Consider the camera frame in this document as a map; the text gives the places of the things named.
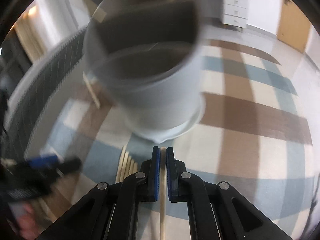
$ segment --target drawer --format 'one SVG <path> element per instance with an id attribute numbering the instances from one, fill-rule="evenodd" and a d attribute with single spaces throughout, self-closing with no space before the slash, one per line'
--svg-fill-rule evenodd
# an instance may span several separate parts
<path id="1" fill-rule="evenodd" d="M 223 0 L 224 4 L 230 4 L 248 9 L 249 0 Z"/>
<path id="2" fill-rule="evenodd" d="M 241 18 L 248 18 L 248 10 L 239 6 L 234 6 L 230 4 L 223 5 L 223 14 L 228 14 L 232 16 L 237 16 Z"/>
<path id="3" fill-rule="evenodd" d="M 238 26 L 242 28 L 245 28 L 247 26 L 247 19 L 236 17 L 236 16 L 223 14 L 221 20 L 223 24 Z"/>

